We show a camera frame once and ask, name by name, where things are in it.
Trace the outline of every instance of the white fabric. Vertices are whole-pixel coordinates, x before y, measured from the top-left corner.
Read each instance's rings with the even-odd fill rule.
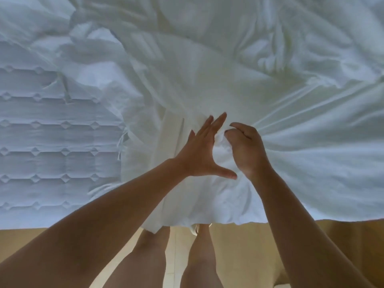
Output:
[[[384,0],[4,0],[0,19],[124,120],[124,181],[227,111],[315,219],[384,217]],[[146,229],[266,222],[223,131],[214,158],[238,180],[188,178]]]
[[[0,36],[0,229],[49,227],[120,182],[125,125]]]

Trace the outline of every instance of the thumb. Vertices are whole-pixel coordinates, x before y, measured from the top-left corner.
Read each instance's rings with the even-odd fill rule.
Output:
[[[242,135],[242,132],[237,129],[230,129],[224,133],[225,138],[232,145],[232,147],[234,147],[240,142]]]
[[[223,168],[216,164],[213,166],[212,174],[219,177],[228,178],[228,179],[233,179],[233,180],[237,179],[237,174],[234,171]]]

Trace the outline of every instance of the hand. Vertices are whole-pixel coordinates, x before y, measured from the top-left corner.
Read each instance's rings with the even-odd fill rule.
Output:
[[[264,169],[272,168],[257,130],[238,122],[233,122],[230,126],[234,129],[227,130],[224,135],[232,145],[233,158],[237,167],[245,176],[251,180]]]
[[[226,118],[225,112],[215,121],[213,116],[210,116],[196,134],[193,130],[190,132],[187,144],[175,157],[175,161],[185,168],[187,176],[217,175],[237,179],[234,171],[217,165],[212,155],[215,134],[223,126]]]

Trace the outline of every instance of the bare leg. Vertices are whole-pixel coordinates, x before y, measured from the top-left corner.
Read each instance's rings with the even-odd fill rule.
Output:
[[[132,253],[127,255],[103,288],[162,288],[166,272],[169,227],[156,234],[143,230]]]
[[[216,273],[216,256],[208,224],[200,224],[199,232],[181,278],[181,288],[223,288]]]

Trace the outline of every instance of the floor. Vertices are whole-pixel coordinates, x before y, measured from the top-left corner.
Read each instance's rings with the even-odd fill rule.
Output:
[[[377,287],[384,287],[384,220],[344,223],[323,220],[323,230]],[[214,224],[210,228],[217,257],[217,272],[225,287],[271,288],[287,283],[281,259],[268,224]],[[35,230],[0,230],[0,261],[41,233]],[[132,250],[140,234],[132,237],[95,279],[101,288],[118,263]],[[166,250],[164,288],[178,288],[194,236],[188,228],[172,227]]]

